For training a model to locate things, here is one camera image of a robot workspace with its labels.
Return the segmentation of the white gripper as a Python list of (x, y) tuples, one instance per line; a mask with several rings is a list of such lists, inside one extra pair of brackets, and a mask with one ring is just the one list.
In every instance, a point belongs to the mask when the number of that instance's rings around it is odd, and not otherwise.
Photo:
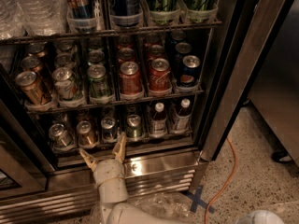
[(112, 150), (112, 154), (116, 160), (108, 159), (98, 163), (98, 160), (93, 155), (89, 154), (83, 148), (79, 149), (81, 157), (93, 171), (93, 178), (97, 186), (101, 186), (105, 182), (112, 180), (120, 181), (124, 185), (124, 167), (122, 163), (125, 160), (126, 139), (126, 133), (122, 132)]

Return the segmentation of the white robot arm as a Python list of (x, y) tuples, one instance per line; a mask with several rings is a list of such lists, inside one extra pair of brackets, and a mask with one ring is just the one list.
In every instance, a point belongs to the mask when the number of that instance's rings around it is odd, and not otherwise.
[[(94, 156), (80, 148), (79, 153), (93, 172), (93, 179), (99, 190), (100, 215), (102, 224), (192, 224), (167, 218), (153, 216), (140, 208), (126, 202), (128, 191), (125, 184), (124, 158), (127, 136), (125, 132), (120, 134), (116, 145), (112, 150), (114, 158), (98, 161)], [(219, 193), (208, 203), (204, 215), (204, 224), (208, 223), (208, 209), (218, 196), (225, 190), (236, 170), (237, 159), (235, 150), (229, 141), (235, 156), (235, 165), (226, 183)], [(267, 210), (255, 210), (239, 218), (235, 224), (285, 224), (283, 220), (273, 212)]]

